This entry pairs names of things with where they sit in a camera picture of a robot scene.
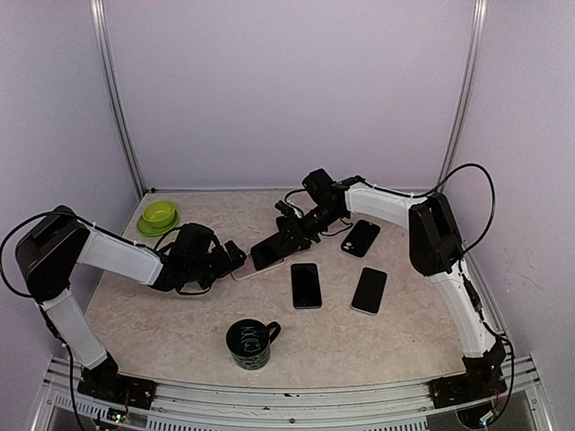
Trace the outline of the large black phone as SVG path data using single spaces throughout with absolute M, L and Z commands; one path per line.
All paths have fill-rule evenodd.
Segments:
M 271 237 L 251 247 L 251 255 L 254 267 L 262 270 L 285 258 L 290 253 L 290 243 L 282 233 L 276 233 Z

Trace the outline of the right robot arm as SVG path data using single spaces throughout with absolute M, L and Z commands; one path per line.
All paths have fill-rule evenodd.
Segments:
M 289 204 L 277 203 L 278 230 L 250 250 L 256 269 L 309 249 L 340 218 L 358 214 L 397 224 L 408 231 L 411 265 L 438 288 L 456 321 L 464 359 L 505 355 L 502 340 L 489 330 L 482 313 L 465 261 L 468 250 L 444 194 L 437 189 L 422 194 L 382 189 L 358 175 L 336 181 L 324 169 L 309 173 L 302 185 L 315 208 L 299 216 Z

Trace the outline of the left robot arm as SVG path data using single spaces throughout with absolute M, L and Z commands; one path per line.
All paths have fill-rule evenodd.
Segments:
M 203 295 L 240 268 L 247 255 L 234 242 L 221 243 L 214 231 L 189 223 L 176 239 L 151 249 L 92 224 L 69 207 L 31 217 L 35 225 L 15 247 L 15 258 L 29 295 L 56 336 L 80 364 L 89 381 L 109 400 L 119 398 L 126 381 L 109 365 L 111 354 L 88 325 L 71 292 L 69 278 L 78 265 L 114 273 L 160 292 Z

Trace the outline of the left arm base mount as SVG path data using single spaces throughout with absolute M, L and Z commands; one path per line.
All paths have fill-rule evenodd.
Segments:
M 77 390 L 97 400 L 150 410 L 156 387 L 157 383 L 151 380 L 83 368 Z

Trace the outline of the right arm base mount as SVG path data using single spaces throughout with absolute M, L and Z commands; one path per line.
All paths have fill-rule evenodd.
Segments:
M 428 383 L 435 409 L 492 397 L 508 388 L 501 364 L 485 358 L 463 357 L 464 372 L 432 379 Z

